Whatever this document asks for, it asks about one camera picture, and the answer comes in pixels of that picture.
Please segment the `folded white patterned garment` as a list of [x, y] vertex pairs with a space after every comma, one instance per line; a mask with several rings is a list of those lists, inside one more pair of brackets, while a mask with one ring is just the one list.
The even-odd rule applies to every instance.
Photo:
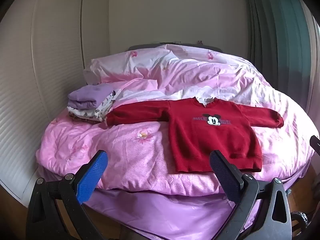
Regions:
[[107, 115], [107, 113], [112, 108], [116, 101], [118, 90], [114, 90], [106, 99], [95, 109], [76, 109], [72, 107], [67, 107], [68, 113], [72, 117], [77, 117], [80, 119], [88, 121], [102, 122]]

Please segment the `green curtain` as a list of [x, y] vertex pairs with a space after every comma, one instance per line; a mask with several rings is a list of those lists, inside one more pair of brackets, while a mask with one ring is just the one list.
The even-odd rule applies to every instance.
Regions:
[[311, 40], [300, 0], [245, 0], [248, 59], [275, 89], [307, 108]]

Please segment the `red Mickey Mouse sweater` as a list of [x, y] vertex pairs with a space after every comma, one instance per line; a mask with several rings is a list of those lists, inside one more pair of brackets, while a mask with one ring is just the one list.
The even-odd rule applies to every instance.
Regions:
[[214, 98], [203, 105], [196, 98], [121, 105], [106, 116], [108, 126], [167, 122], [177, 172], [210, 172], [214, 150], [241, 171], [259, 172], [263, 154], [254, 127], [281, 128], [281, 115], [269, 108], [239, 105]]

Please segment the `pink pillow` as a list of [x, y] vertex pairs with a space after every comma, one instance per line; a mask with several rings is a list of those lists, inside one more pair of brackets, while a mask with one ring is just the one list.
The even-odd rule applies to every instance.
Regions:
[[162, 71], [174, 57], [168, 49], [150, 48], [92, 59], [84, 78], [89, 85], [143, 79]]

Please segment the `white louvered wardrobe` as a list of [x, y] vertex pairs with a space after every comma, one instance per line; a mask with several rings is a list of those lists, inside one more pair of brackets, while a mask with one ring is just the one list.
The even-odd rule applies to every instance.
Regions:
[[27, 206], [47, 125], [110, 53], [109, 0], [14, 0], [1, 20], [1, 185]]

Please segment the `purple bed sheet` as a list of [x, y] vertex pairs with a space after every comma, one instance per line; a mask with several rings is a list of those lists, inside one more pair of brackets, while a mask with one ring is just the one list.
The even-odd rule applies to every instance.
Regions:
[[166, 164], [109, 164], [85, 204], [151, 239], [211, 239], [235, 206], [213, 173], [169, 174]]

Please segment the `folded purple garment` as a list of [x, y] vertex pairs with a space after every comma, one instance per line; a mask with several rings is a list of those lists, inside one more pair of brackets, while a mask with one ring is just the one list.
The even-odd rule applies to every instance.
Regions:
[[75, 109], [95, 109], [113, 93], [113, 87], [107, 83], [86, 85], [68, 94], [68, 107]]

